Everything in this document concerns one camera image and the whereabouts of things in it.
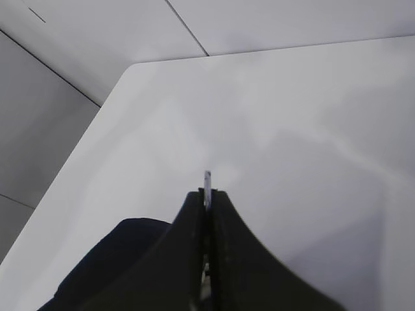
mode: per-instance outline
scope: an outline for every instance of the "dark cloth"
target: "dark cloth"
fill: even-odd
[[[149,218],[123,220],[89,251],[39,311],[73,310],[98,294],[136,263],[169,226]]]

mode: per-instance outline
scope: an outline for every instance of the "gray floor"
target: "gray floor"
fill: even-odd
[[[0,262],[98,110],[0,32]]]

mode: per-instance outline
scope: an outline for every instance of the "panel seam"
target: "panel seam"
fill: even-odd
[[[9,199],[10,201],[13,201],[15,203],[22,204],[23,206],[28,207],[29,209],[32,209],[32,210],[35,210],[36,209],[34,207],[31,207],[30,205],[27,205],[27,204],[25,204],[23,202],[20,202],[20,201],[15,200],[15,199],[11,198],[10,196],[5,196],[4,194],[1,194],[1,193],[0,193],[0,196],[4,197],[6,199]]]
[[[174,15],[178,18],[178,20],[182,23],[182,25],[184,26],[184,28],[186,28],[187,32],[191,35],[191,37],[196,41],[197,45],[202,49],[203,53],[206,56],[210,56],[208,54],[208,52],[205,50],[205,48],[203,47],[203,45],[201,44],[201,42],[198,40],[198,38],[196,38],[195,34],[193,34],[192,30],[190,30],[190,28],[187,26],[187,24],[185,23],[185,21],[182,19],[182,17],[179,15],[179,13],[177,13],[176,9],[171,5],[169,0],[164,0],[166,2],[166,4],[169,6],[169,8],[173,11]]]
[[[92,100],[91,97],[87,96],[87,94],[85,94],[84,92],[82,92],[79,88],[77,88],[76,86],[74,86],[71,82],[69,82],[68,80],[66,80],[62,75],[60,75],[59,73],[57,73],[54,69],[52,69],[50,66],[48,66],[45,62],[43,62],[41,59],[39,59],[36,55],[34,55],[28,49],[26,49],[24,46],[22,46],[22,44],[20,44],[19,42],[17,42],[14,38],[12,38],[9,34],[7,34],[7,32],[5,32],[3,29],[0,29],[0,32],[2,32],[7,38],[9,38],[10,40],[12,40],[15,44],[19,45],[23,50],[25,50],[26,52],[28,52],[33,58],[35,58],[38,62],[40,62],[42,65],[44,65],[50,71],[52,71],[56,76],[58,76],[59,78],[61,78],[63,81],[65,81],[66,83],[68,83],[71,87],[73,87],[74,89],[76,89],[79,93],[81,93],[82,95],[84,95],[87,99],[89,99],[89,101],[91,101],[98,108],[101,108],[102,107],[102,106],[98,105],[94,100]]]

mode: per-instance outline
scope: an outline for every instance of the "white tabletop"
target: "white tabletop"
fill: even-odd
[[[415,305],[415,37],[131,66],[0,267],[36,310],[124,218],[226,190],[264,245],[349,310]]]

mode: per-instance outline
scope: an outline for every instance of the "black fabric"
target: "black fabric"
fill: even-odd
[[[160,241],[82,311],[198,310],[203,263],[203,195],[187,194]]]
[[[139,261],[169,226],[148,218],[123,220],[77,264],[40,311],[76,310]]]

